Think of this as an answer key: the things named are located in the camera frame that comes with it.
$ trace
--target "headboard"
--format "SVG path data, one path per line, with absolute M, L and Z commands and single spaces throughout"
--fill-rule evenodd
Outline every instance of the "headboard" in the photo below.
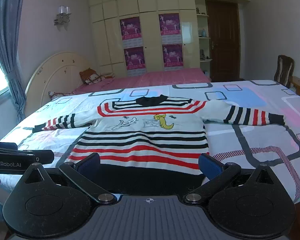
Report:
M 48 92 L 70 93 L 82 85 L 80 71 L 90 63 L 74 52 L 60 52 L 46 59 L 32 75 L 26 88 L 26 117 L 50 101 Z

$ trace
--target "purple poster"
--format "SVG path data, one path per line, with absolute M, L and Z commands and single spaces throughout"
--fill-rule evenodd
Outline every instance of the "purple poster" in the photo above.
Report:
M 120 20 L 122 40 L 141 38 L 141 26 L 139 17 Z
M 180 19 L 178 13 L 159 14 L 161 35 L 181 34 Z
M 164 67 L 183 66 L 182 44 L 162 45 Z
M 124 49 L 127 70 L 146 68 L 143 47 Z

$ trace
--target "wall sconce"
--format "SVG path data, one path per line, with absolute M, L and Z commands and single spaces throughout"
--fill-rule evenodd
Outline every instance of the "wall sconce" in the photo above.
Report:
M 54 20 L 54 25 L 62 25 L 70 22 L 69 15 L 71 14 L 68 6 L 59 6 L 57 18 Z

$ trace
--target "blue curtain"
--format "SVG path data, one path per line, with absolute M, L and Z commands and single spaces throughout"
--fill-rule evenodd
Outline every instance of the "blue curtain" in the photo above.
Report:
M 0 68 L 8 82 L 18 121 L 24 115 L 26 95 L 17 66 L 17 48 L 22 0 L 0 0 Z

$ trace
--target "sweater sleeve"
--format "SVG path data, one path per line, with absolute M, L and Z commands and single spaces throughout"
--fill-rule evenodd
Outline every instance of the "sweater sleeve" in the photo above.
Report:
M 43 124 L 35 125 L 32 132 L 82 127 L 95 123 L 99 117 L 100 115 L 97 114 L 95 109 L 63 115 L 50 119 Z
M 198 112 L 198 115 L 204 120 L 223 123 L 243 125 L 266 125 L 276 123 L 285 125 L 283 115 L 271 114 L 253 108 L 233 106 L 221 100 L 206 101 L 204 107 Z

